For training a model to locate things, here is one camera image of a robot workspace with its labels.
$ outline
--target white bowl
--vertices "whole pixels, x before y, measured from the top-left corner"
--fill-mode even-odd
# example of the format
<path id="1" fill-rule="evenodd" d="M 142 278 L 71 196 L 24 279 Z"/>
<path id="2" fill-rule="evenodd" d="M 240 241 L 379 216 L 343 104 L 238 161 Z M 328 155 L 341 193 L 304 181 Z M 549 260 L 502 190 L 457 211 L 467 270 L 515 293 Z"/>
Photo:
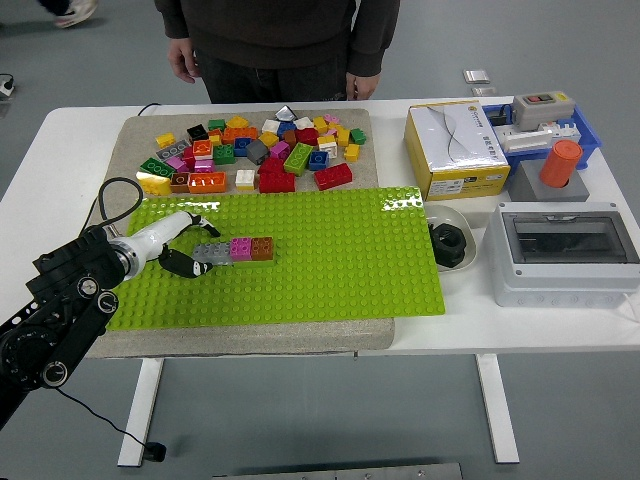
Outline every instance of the white bowl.
<path id="1" fill-rule="evenodd" d="M 467 219 L 464 218 L 464 215 L 462 215 L 455 208 L 447 207 L 445 205 L 425 202 L 423 206 L 424 213 L 427 216 L 429 225 L 433 225 L 433 228 L 435 228 L 442 223 L 447 223 L 449 225 L 453 225 L 454 227 L 458 227 L 462 231 L 464 239 L 467 241 L 467 246 L 464 248 L 464 259 L 462 260 L 462 262 L 460 262 L 453 268 L 438 265 L 438 271 L 452 272 L 454 270 L 461 270 L 471 265 L 473 260 L 476 258 L 477 248 L 476 242 L 473 239 L 473 234 L 471 233 L 471 228 L 469 227 Z"/>

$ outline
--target power cord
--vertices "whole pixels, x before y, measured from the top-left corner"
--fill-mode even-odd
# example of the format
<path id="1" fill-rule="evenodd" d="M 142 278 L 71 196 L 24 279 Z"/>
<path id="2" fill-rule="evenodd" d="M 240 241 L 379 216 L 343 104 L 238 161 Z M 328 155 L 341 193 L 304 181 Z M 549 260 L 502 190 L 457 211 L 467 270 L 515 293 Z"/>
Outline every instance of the power cord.
<path id="1" fill-rule="evenodd" d="M 69 395 L 68 393 L 65 393 L 62 390 L 60 390 L 60 387 L 54 388 L 54 390 L 57 390 L 58 393 L 60 395 L 62 395 L 63 397 L 66 397 L 69 400 L 71 400 L 72 402 L 75 402 L 78 405 L 81 405 L 82 407 L 84 407 L 94 417 L 99 418 L 100 420 L 103 420 L 103 421 L 107 422 L 109 425 L 111 425 L 111 427 L 115 431 L 120 432 L 123 435 L 127 435 L 127 436 L 131 437 L 136 443 L 138 443 L 140 446 L 142 446 L 144 448 L 143 458 L 145 460 L 149 460 L 149 461 L 152 461 L 152 462 L 162 462 L 164 460 L 164 458 L 166 456 L 166 453 L 167 453 L 167 447 L 165 447 L 161 443 L 157 443 L 157 442 L 143 443 L 140 440 L 138 440 L 134 435 L 132 435 L 131 433 L 127 432 L 126 430 L 122 430 L 121 428 L 116 427 L 116 425 L 111 420 L 109 420 L 107 417 L 103 417 L 102 415 L 99 415 L 96 412 L 94 412 L 91 409 L 91 407 L 89 407 L 86 403 L 84 403 L 84 402 L 78 400 L 77 398 Z"/>

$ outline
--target lego baseplate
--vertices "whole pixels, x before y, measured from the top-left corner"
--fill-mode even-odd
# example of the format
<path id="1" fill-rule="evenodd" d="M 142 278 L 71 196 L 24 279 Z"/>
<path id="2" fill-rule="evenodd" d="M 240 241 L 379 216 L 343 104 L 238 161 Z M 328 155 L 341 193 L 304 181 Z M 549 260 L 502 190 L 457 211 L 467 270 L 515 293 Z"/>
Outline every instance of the lego baseplate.
<path id="1" fill-rule="evenodd" d="M 444 301 L 417 188 L 148 198 L 129 233 L 177 210 L 222 233 L 271 236 L 273 267 L 216 267 L 187 280 L 148 264 L 116 289 L 112 330 L 229 326 L 443 314 Z M 172 243 L 191 254 L 200 229 Z"/>

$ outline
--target orange cylinder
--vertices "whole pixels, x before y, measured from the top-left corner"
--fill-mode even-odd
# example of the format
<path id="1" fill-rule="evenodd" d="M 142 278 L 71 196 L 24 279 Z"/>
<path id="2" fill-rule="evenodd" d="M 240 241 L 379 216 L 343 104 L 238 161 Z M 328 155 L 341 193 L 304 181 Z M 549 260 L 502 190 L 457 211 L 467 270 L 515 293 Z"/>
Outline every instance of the orange cylinder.
<path id="1" fill-rule="evenodd" d="M 571 140 L 556 142 L 540 170 L 540 180 L 550 187 L 564 187 L 581 157 L 582 147 L 577 143 Z"/>

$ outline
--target pink lego brick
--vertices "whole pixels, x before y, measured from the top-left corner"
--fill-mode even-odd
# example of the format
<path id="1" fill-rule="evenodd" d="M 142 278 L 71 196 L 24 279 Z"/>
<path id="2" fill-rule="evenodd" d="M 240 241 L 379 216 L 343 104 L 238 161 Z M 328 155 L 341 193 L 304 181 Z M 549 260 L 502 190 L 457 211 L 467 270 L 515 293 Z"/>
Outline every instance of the pink lego brick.
<path id="1" fill-rule="evenodd" d="M 229 254 L 234 262 L 251 261 L 251 237 L 231 239 Z"/>

